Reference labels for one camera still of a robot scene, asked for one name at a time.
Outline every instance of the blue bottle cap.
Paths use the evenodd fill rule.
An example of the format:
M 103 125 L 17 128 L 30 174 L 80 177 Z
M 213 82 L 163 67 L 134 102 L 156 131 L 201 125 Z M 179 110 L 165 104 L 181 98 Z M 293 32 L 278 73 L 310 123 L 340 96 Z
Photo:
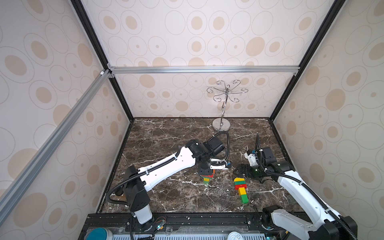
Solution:
M 87 240 L 106 240 L 107 231 L 104 228 L 96 228 L 88 235 Z

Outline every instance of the marble table surface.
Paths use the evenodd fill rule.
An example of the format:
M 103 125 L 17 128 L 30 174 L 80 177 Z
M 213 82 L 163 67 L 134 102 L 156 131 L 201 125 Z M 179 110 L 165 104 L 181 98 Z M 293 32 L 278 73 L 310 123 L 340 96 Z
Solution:
M 256 133 L 260 133 L 262 147 L 271 147 L 277 159 L 284 159 L 267 119 L 228 118 L 231 123 L 230 158 L 233 167 L 216 170 L 208 185 L 197 174 L 198 166 L 184 169 L 156 185 L 148 192 L 152 212 L 261 212 L 263 207 L 278 204 L 287 211 L 303 211 L 288 202 L 289 193 L 273 180 L 261 184 L 246 179 L 248 204 L 242 204 L 233 186 L 233 174 L 240 163 L 248 163 L 244 153 L 254 149 Z M 112 186 L 124 177 L 127 167 L 147 166 L 167 157 L 191 139 L 206 141 L 214 133 L 212 118 L 137 118 L 124 148 Z M 225 135 L 219 138 L 225 143 Z M 114 199 L 125 200 L 124 195 Z M 124 213 L 127 207 L 104 203 L 102 213 Z

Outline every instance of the patterned wallpaper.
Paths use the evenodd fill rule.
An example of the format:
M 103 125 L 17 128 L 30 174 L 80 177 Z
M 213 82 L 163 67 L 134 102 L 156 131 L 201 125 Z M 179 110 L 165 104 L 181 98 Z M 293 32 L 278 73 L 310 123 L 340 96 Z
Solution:
M 0 2 L 0 196 L 99 75 L 66 0 Z
M 358 223 L 384 235 L 384 1 L 352 0 L 275 124 L 301 177 Z
M 113 66 L 297 65 L 333 0 L 83 0 Z
M 234 92 L 248 89 L 247 93 L 230 94 L 238 103 L 228 100 L 226 117 L 269 117 L 283 94 L 293 73 L 201 73 L 201 74 L 117 74 L 117 80 L 134 117 L 218 117 L 222 101 L 213 96 L 219 94 L 207 88 L 218 80 L 233 87 L 233 80 L 241 83 Z
M 107 81 L 0 227 L 0 239 L 77 240 L 128 123 Z

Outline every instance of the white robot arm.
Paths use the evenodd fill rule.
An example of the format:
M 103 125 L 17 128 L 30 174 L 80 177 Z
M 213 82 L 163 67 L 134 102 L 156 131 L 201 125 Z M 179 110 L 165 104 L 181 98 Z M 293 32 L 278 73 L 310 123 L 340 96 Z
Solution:
M 223 142 L 217 137 L 221 134 L 227 136 L 227 147 L 224 147 Z M 224 159 L 215 158 L 222 151 L 226 152 Z M 196 164 L 200 167 L 200 175 L 212 175 L 214 169 L 227 170 L 231 167 L 228 161 L 229 153 L 229 134 L 225 131 L 215 134 L 205 142 L 193 139 L 176 153 L 156 163 L 139 169 L 135 166 L 128 167 L 124 180 L 107 193 L 106 200 L 110 203 L 127 205 L 140 224 L 152 225 L 148 191 L 167 177 Z M 112 193 L 116 195 L 124 193 L 127 201 L 111 199 Z
M 272 177 L 284 187 L 299 203 L 311 220 L 298 218 L 278 205 L 263 208 L 264 227 L 278 226 L 301 240 L 312 239 L 356 239 L 357 224 L 349 216 L 342 217 L 339 212 L 326 204 L 299 176 L 287 161 L 277 161 L 269 147 L 261 148 L 257 135 L 257 149 L 247 151 L 244 156 L 250 165 L 243 171 L 260 182 L 264 177 Z

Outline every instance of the wire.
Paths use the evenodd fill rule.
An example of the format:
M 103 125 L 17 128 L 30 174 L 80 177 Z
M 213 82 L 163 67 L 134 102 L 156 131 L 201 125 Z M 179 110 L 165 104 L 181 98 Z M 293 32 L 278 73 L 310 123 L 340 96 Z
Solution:
M 132 225 L 133 225 L 133 215 L 131 216 L 131 227 L 129 228 L 129 235 L 130 235 L 130 237 L 131 237 L 131 240 L 134 240 L 134 238 L 133 238 L 133 233 L 132 233 Z M 151 240 L 151 239 L 153 239 L 154 237 L 155 237 L 155 234 L 158 232 L 158 230 L 157 229 L 155 229 L 154 231 L 153 231 L 153 233 L 151 233 L 151 235 L 150 236 L 148 236 L 148 237 L 144 237 L 144 238 L 138 238 L 138 239 L 136 239 L 136 240 Z
M 179 146 L 179 149 L 178 149 L 177 152 L 175 153 L 175 156 L 176 156 L 176 157 L 179 156 L 180 151 L 181 151 L 181 146 Z M 171 159 L 169 159 L 169 160 L 167 160 L 167 161 L 165 161 L 165 162 L 163 162 L 163 163 L 160 163 L 159 165 L 156 165 L 156 166 L 154 166 L 154 167 L 148 169 L 148 172 L 153 172 L 153 171 L 155 171 L 155 170 L 157 170 L 157 169 L 159 169 L 159 168 L 161 168 L 161 167 L 167 165 L 168 163 L 174 161 L 175 159 L 176 159 L 175 157 L 172 157 Z M 121 187 L 121 186 L 127 184 L 128 182 L 131 182 L 131 181 L 133 181 L 133 180 L 135 180 L 135 179 L 137 179 L 137 178 L 139 178 L 139 177 L 141 177 L 141 176 L 144 176 L 145 174 L 147 174 L 147 173 L 146 173 L 146 172 L 141 172 L 141 173 L 139 173 L 139 174 L 137 174 L 137 175 L 134 175 L 134 176 L 132 176 L 132 177 L 130 177 L 130 178 L 124 180 L 124 181 L 119 182 L 116 186 L 114 186 L 114 187 L 113 187 L 111 190 L 109 190 L 109 192 L 107 193 L 107 195 L 106 195 L 106 197 L 105 197 L 105 199 L 107 200 L 107 202 L 110 202 L 110 203 L 113 203 L 113 204 L 123 204 L 123 205 L 128 205 L 128 203 L 127 203 L 126 201 L 120 201 L 120 200 L 114 200 L 114 199 L 111 199 L 111 195 L 112 195 L 112 193 L 114 193 L 116 190 L 118 190 L 119 187 Z
M 210 140 L 212 140 L 212 138 L 216 137 L 216 136 L 219 136 L 221 134 L 225 134 L 227 136 L 227 150 L 225 152 L 225 158 L 222 160 L 223 162 L 222 163 L 211 163 L 212 166 L 222 166 L 222 165 L 226 165 L 227 162 L 228 162 L 228 158 L 229 158 L 229 153 L 230 153 L 230 150 L 229 150 L 229 133 L 227 131 L 221 131 L 221 132 L 218 132 L 216 133 L 215 135 L 213 135 L 213 137 L 211 137 L 207 142 L 209 142 Z
M 287 240 L 289 235 L 291 235 L 290 232 L 288 232 L 287 234 L 285 234 L 280 240 Z
M 281 174 L 281 173 L 278 173 L 278 172 L 271 172 L 269 171 L 268 169 L 265 169 L 265 172 L 266 173 L 269 173 L 271 175 L 275 175 L 275 176 L 279 176 L 279 177 L 286 177 L 288 179 L 291 179 L 291 180 L 294 180 L 295 182 L 298 182 L 298 183 L 301 183 L 302 181 L 295 178 L 295 177 L 292 177 L 292 176 L 289 176 L 289 175 L 286 175 L 286 174 Z M 306 190 L 308 190 L 310 192 L 310 194 L 320 203 L 321 207 L 324 208 L 325 210 L 328 209 L 327 205 L 323 202 L 323 200 L 321 200 L 319 198 L 319 196 L 317 196 L 317 194 L 308 186 L 306 185 L 305 183 L 302 183 L 301 184 Z M 354 233 L 352 232 L 352 230 L 338 217 L 336 216 L 336 214 L 334 214 L 332 212 L 332 210 L 328 210 L 326 211 L 329 215 L 331 215 L 331 217 L 333 217 L 340 225 L 342 228 L 344 228 L 344 230 L 346 230 L 346 232 L 351 236 L 351 238 L 353 240 L 358 240 L 357 237 L 354 235 Z
M 262 153 L 262 148 L 261 148 L 261 145 L 260 145 L 260 135 L 259 133 L 257 132 L 256 133 L 256 143 L 255 143 L 255 154 L 257 155 L 257 158 L 259 160 L 259 164 L 261 166 L 262 169 L 265 169 L 265 165 L 264 165 L 264 159 L 263 159 L 263 153 Z
M 167 220 L 166 220 L 165 217 L 158 217 L 158 218 L 155 220 L 155 223 L 161 222 L 161 221 L 157 221 L 159 218 L 164 218 L 165 222 L 167 222 Z

